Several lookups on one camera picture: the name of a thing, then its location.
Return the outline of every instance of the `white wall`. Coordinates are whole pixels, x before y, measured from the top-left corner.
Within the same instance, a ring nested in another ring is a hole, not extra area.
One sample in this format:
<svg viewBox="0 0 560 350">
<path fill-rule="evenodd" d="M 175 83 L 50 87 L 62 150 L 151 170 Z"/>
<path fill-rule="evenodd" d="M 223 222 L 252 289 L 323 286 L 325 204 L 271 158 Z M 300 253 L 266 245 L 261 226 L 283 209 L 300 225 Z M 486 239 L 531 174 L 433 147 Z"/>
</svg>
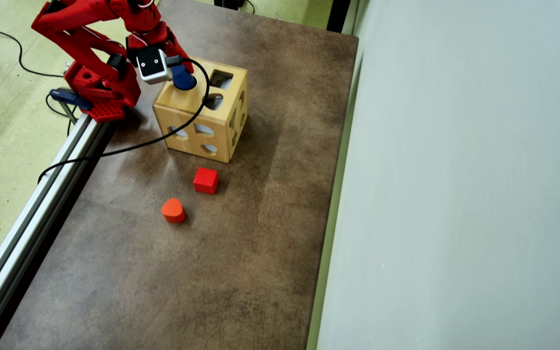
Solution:
<svg viewBox="0 0 560 350">
<path fill-rule="evenodd" d="M 318 348 L 560 349 L 560 0 L 365 20 Z"/>
</svg>

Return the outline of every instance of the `square hole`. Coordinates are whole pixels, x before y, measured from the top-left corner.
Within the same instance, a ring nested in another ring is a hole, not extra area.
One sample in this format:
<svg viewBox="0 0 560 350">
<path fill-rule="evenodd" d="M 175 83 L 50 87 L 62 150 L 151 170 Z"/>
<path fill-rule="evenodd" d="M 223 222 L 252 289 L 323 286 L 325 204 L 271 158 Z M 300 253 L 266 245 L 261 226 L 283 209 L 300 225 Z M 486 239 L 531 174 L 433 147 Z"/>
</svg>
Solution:
<svg viewBox="0 0 560 350">
<path fill-rule="evenodd" d="M 211 74 L 212 87 L 227 89 L 232 81 L 233 75 L 231 73 L 226 73 L 226 71 L 214 70 Z"/>
</svg>

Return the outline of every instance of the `red robot arm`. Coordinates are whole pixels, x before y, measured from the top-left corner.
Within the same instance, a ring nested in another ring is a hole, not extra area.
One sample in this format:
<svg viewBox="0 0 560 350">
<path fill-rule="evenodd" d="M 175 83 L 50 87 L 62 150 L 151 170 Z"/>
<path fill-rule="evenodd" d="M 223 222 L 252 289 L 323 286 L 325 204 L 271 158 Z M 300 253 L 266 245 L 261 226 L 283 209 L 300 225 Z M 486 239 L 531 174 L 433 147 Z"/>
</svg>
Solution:
<svg viewBox="0 0 560 350">
<path fill-rule="evenodd" d="M 126 48 L 86 27 L 116 18 L 122 18 L 131 32 Z M 32 28 L 73 57 L 75 62 L 64 79 L 92 103 L 91 109 L 82 111 L 98 122 L 106 122 L 124 118 L 124 106 L 138 102 L 140 86 L 134 68 L 137 51 L 157 46 L 167 56 L 188 57 L 160 19 L 154 0 L 52 0 L 42 7 Z M 109 61 L 103 62 L 92 49 L 108 53 Z M 184 66 L 193 73 L 191 63 Z"/>
</svg>

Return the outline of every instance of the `blue shape block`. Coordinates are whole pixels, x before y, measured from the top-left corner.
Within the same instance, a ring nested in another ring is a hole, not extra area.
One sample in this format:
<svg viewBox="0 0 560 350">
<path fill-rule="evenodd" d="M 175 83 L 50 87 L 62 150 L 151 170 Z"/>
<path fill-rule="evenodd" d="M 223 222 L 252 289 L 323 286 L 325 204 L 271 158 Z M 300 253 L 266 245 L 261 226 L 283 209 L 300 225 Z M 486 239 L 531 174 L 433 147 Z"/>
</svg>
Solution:
<svg viewBox="0 0 560 350">
<path fill-rule="evenodd" d="M 88 110 L 92 108 L 91 102 L 84 100 L 71 89 L 54 88 L 49 91 L 49 95 L 51 95 L 51 98 L 55 101 L 77 106 L 80 109 Z"/>
<path fill-rule="evenodd" d="M 196 78 L 185 69 L 185 66 L 181 64 L 171 67 L 171 69 L 172 82 L 177 89 L 192 89 L 196 86 Z"/>
</svg>

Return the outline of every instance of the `black cable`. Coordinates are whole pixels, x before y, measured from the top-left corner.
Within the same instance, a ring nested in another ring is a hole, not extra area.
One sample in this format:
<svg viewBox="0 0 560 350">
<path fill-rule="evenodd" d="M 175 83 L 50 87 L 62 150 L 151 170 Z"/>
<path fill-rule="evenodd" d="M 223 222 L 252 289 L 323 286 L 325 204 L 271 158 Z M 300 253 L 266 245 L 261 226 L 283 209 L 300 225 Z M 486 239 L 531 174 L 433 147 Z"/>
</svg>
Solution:
<svg viewBox="0 0 560 350">
<path fill-rule="evenodd" d="M 55 74 L 47 74 L 47 73 L 40 73 L 39 71 L 34 71 L 31 69 L 26 68 L 25 66 L 23 66 L 23 62 L 20 60 L 23 57 L 23 47 L 21 46 L 20 42 L 18 40 L 16 40 L 15 37 L 11 36 L 10 34 L 6 34 L 3 32 L 0 32 L 0 34 L 5 35 L 9 38 L 11 38 L 12 40 L 14 40 L 17 44 L 18 44 L 18 48 L 20 49 L 20 53 L 18 53 L 18 64 L 20 64 L 20 66 L 25 69 L 26 71 L 28 71 L 29 73 L 34 73 L 34 74 L 38 74 L 38 75 L 42 75 L 44 77 L 56 77 L 56 78 L 63 78 L 64 75 L 55 75 Z"/>
<path fill-rule="evenodd" d="M 92 160 L 92 159 L 99 159 L 99 158 L 102 158 L 102 157 L 117 155 L 118 153 L 124 153 L 124 152 L 128 152 L 128 151 L 132 151 L 133 149 L 136 149 L 136 148 L 141 148 L 141 147 L 144 147 L 144 146 L 148 146 L 149 144 L 153 144 L 155 142 L 159 142 L 161 140 L 165 140 L 168 137 L 171 137 L 171 135 L 174 135 L 175 133 L 178 133 L 180 130 L 184 129 L 189 124 L 191 124 L 193 122 L 193 120 L 196 117 L 198 117 L 198 115 L 202 111 L 202 108 L 205 105 L 205 102 L 207 101 L 207 98 L 209 97 L 209 86 L 211 86 L 211 82 L 209 81 L 209 75 L 207 74 L 207 71 L 204 70 L 204 67 L 202 67 L 202 65 L 200 63 L 196 62 L 195 60 L 192 60 L 191 58 L 181 58 L 180 60 L 181 60 L 181 62 L 192 62 L 193 64 L 198 66 L 198 68 L 200 68 L 200 70 L 204 74 L 204 78 L 207 82 L 207 89 L 205 90 L 204 98 L 202 99 L 202 102 L 200 103 L 200 107 L 198 107 L 198 110 L 192 115 L 191 118 L 189 118 L 189 120 L 187 122 L 185 122 L 185 124 L 179 126 L 176 129 L 173 129 L 172 131 L 170 131 L 169 133 L 165 134 L 162 137 L 158 137 L 158 138 L 150 140 L 150 141 L 142 142 L 142 143 L 136 144 L 134 146 L 121 148 L 121 149 L 116 149 L 116 151 L 103 153 L 102 155 L 95 155 L 95 156 L 90 156 L 90 157 L 81 157 L 81 158 L 69 159 L 67 161 L 62 161 L 62 162 L 58 162 L 56 164 L 53 164 L 52 166 L 48 167 L 47 169 L 44 169 L 44 171 L 40 174 L 40 177 L 38 177 L 38 183 L 40 183 L 40 180 L 47 173 L 47 171 L 49 171 L 51 169 L 54 169 L 54 168 L 57 168 L 58 166 L 62 166 L 64 164 L 69 164 L 69 163 L 72 163 L 72 162 L 80 162 L 80 161 L 89 161 L 89 160 Z"/>
<path fill-rule="evenodd" d="M 51 105 L 49 104 L 49 96 L 51 96 L 51 95 L 47 95 L 47 97 L 45 97 L 45 103 L 47 104 L 47 107 L 49 107 L 49 109 L 51 109 L 51 111 L 54 111 L 55 113 L 57 113 L 59 115 L 63 115 L 64 117 L 67 117 L 67 115 L 65 113 L 62 113 L 60 111 L 56 111 L 53 107 L 51 107 Z"/>
<path fill-rule="evenodd" d="M 73 107 L 73 110 L 71 111 L 71 113 L 73 113 L 73 117 L 75 117 L 75 109 L 77 109 L 77 106 Z M 68 137 L 68 135 L 70 135 L 70 124 L 72 123 L 72 120 L 69 119 L 69 126 L 66 129 L 66 136 Z"/>
<path fill-rule="evenodd" d="M 249 6 L 252 6 L 252 14 L 255 14 L 255 13 L 256 13 L 256 9 L 255 9 L 254 5 L 253 5 L 251 2 L 249 2 L 249 0 L 245 0 L 245 1 L 247 1 L 247 3 L 249 4 Z"/>
</svg>

